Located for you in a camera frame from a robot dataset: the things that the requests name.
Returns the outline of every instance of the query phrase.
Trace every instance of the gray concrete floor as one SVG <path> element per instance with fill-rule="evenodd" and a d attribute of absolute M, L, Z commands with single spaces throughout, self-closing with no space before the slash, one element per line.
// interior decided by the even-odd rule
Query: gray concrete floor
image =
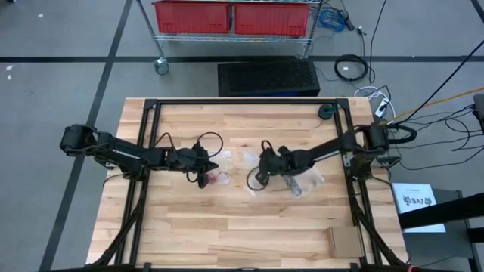
<path fill-rule="evenodd" d="M 344 0 L 353 23 L 370 37 L 383 0 Z M 150 1 L 144 3 L 153 20 Z M 16 4 L 0 2 L 1 57 L 106 57 L 115 36 L 125 2 L 85 0 L 81 2 L 20 0 Z M 340 7 L 337 0 L 331 4 Z M 441 57 L 467 55 L 481 40 L 484 23 L 470 0 L 388 1 L 374 43 L 375 56 L 434 56 L 433 62 L 374 63 L 376 86 L 392 90 L 397 113 L 424 101 L 458 65 Z M 316 37 L 328 36 L 318 29 Z M 295 55 L 299 45 L 181 43 L 166 46 L 168 57 Z M 321 38 L 312 54 L 338 56 L 361 54 L 361 42 L 353 32 Z M 138 7 L 133 4 L 127 19 L 117 56 L 157 55 Z M 477 52 L 484 55 L 484 48 Z M 2 184 L 0 190 L 0 270 L 35 271 L 39 269 L 51 229 L 67 184 L 73 159 L 66 157 L 58 144 L 64 127 L 86 121 L 95 97 L 104 62 L 97 63 L 0 63 L 0 142 L 2 142 Z M 168 75 L 160 77 L 151 62 L 115 62 L 110 71 L 96 127 L 116 132 L 125 97 L 213 97 L 217 96 L 217 63 L 171 63 Z M 315 64 L 329 79 L 335 79 L 332 62 Z M 436 97 L 442 98 L 483 85 L 483 62 L 467 63 Z M 357 86 L 367 82 L 356 83 Z M 320 96 L 352 96 L 354 88 L 344 82 L 320 78 Z M 422 114 L 458 110 L 471 103 L 471 97 L 452 100 L 423 110 Z M 477 123 L 463 118 L 471 129 Z M 419 134 L 412 144 L 455 139 L 442 125 L 434 125 Z M 470 146 L 482 144 L 473 138 Z M 403 150 L 408 167 L 455 162 L 474 151 L 451 152 L 442 145 Z M 484 191 L 479 167 L 482 154 L 462 165 L 407 171 L 392 169 L 394 182 L 430 183 L 436 188 L 462 190 L 465 196 Z M 87 159 L 82 168 L 73 203 L 61 237 L 53 268 L 80 267 L 85 262 L 101 197 L 105 169 Z M 472 221 L 474 226 L 484 222 Z M 484 259 L 484 248 L 479 248 Z M 428 256 L 413 256 L 416 265 L 434 261 Z M 458 258 L 434 267 L 468 270 Z"/>

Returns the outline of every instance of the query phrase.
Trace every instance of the white paper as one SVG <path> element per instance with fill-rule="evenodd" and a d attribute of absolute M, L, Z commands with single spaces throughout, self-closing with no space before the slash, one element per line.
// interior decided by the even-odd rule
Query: white paper
<path fill-rule="evenodd" d="M 392 184 L 399 213 L 422 209 L 436 204 L 430 184 Z M 413 227 L 405 233 L 444 233 L 444 224 Z"/>

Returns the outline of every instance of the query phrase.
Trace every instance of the red object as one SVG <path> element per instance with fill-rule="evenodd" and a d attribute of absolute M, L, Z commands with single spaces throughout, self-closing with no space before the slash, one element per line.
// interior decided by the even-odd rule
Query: red object
<path fill-rule="evenodd" d="M 235 33 L 305 36 L 309 5 L 235 4 Z"/>
<path fill-rule="evenodd" d="M 153 3 L 161 33 L 228 33 L 226 2 L 161 1 Z"/>

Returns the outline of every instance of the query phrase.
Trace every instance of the black rubber mat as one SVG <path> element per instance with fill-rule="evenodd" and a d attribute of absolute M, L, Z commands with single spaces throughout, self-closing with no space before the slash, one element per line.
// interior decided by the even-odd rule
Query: black rubber mat
<path fill-rule="evenodd" d="M 219 96 L 318 96 L 319 82 L 309 60 L 219 64 Z"/>

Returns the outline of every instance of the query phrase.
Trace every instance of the white cable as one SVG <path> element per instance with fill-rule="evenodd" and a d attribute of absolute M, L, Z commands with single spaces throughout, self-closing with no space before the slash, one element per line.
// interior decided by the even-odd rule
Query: white cable
<path fill-rule="evenodd" d="M 367 96 L 368 100 L 372 100 L 373 98 L 376 98 L 376 97 L 379 97 L 379 96 L 383 96 L 384 98 L 388 99 L 388 97 L 386 96 L 386 94 L 384 94 L 383 92 L 379 91 L 379 89 L 377 87 L 374 87 L 374 86 L 361 87 L 361 88 L 359 88 L 359 89 L 357 89 L 355 91 L 355 93 L 353 94 L 353 96 L 356 97 L 359 91 L 366 90 L 366 89 L 374 90 L 371 94 L 369 94 Z M 390 105 L 390 108 L 392 109 L 393 118 L 396 118 L 396 111 L 395 111 L 395 107 L 393 107 L 392 101 L 389 102 L 389 105 Z"/>

